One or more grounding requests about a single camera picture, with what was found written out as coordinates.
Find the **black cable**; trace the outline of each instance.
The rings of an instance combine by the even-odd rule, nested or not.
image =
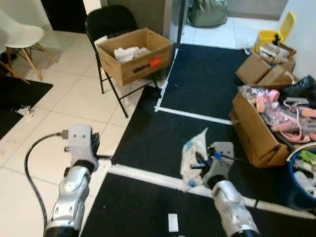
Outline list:
[[[232,159],[232,160],[235,160],[235,161],[239,161],[239,162],[244,163],[244,164],[252,165],[252,164],[250,164],[249,162],[247,162],[247,161],[245,161],[243,159],[239,159],[239,158],[236,158],[236,157],[230,157],[230,156],[225,155],[225,154],[221,154],[221,156],[225,157],[227,159]]]
[[[34,142],[34,143],[31,145],[31,147],[29,148],[29,150],[28,150],[28,152],[26,153],[25,158],[24,158],[24,171],[25,171],[26,177],[27,177],[29,183],[31,184],[34,193],[36,194],[36,197],[37,197],[38,200],[39,200],[40,208],[41,208],[41,211],[42,211],[42,214],[43,214],[44,231],[45,231],[46,226],[47,226],[47,212],[46,212],[46,208],[45,208],[45,204],[44,204],[44,202],[43,202],[43,199],[41,198],[40,193],[39,193],[39,191],[38,191],[38,189],[37,189],[35,183],[33,182],[32,178],[31,178],[31,176],[30,176],[29,168],[28,168],[28,161],[29,161],[29,156],[30,156],[31,151],[33,150],[33,148],[34,148],[38,143],[40,143],[42,140],[45,140],[46,138],[54,137],[54,136],[61,136],[61,133],[60,133],[60,132],[52,133],[52,134],[43,136],[42,138],[39,138],[36,142]]]

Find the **black folding chair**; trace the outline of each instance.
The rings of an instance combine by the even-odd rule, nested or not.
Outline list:
[[[137,29],[138,27],[132,13],[126,7],[121,6],[121,5],[111,5],[111,6],[107,6],[107,7],[95,10],[87,16],[86,21],[85,21],[85,30],[87,32],[91,45],[94,49],[95,57],[97,60],[97,67],[98,67],[98,72],[99,72],[102,94],[104,94],[103,81],[109,80],[111,88],[114,91],[114,94],[126,118],[128,117],[128,115],[124,109],[121,99],[145,87],[146,85],[151,84],[152,82],[147,83],[146,85],[143,85],[122,97],[119,97],[115,87],[113,86],[111,77],[106,71],[104,72],[107,78],[102,79],[101,69],[100,69],[101,68],[100,56],[94,42],[103,36],[108,36],[108,38],[111,38],[111,37],[119,36],[121,34],[128,33]],[[152,75],[152,80],[155,84],[155,87],[160,97],[160,91],[157,86],[154,75]]]

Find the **white plastic bag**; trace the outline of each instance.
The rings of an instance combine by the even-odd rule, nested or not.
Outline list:
[[[184,192],[203,183],[200,176],[202,170],[191,169],[191,164],[198,163],[196,153],[200,153],[204,160],[208,160],[205,138],[207,130],[208,128],[204,129],[183,146],[180,174],[183,178]]]

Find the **chair seat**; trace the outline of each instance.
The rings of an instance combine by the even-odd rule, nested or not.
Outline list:
[[[14,35],[10,36],[4,46],[10,48],[27,48],[38,43],[44,36],[44,30],[37,26],[24,25]]]

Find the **sticker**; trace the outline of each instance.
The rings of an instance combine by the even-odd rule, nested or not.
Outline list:
[[[178,215],[168,214],[169,232],[179,232]]]
[[[150,67],[151,68],[154,68],[154,67],[156,67],[156,66],[158,66],[160,64],[161,64],[161,56],[158,56],[158,57],[150,60]]]

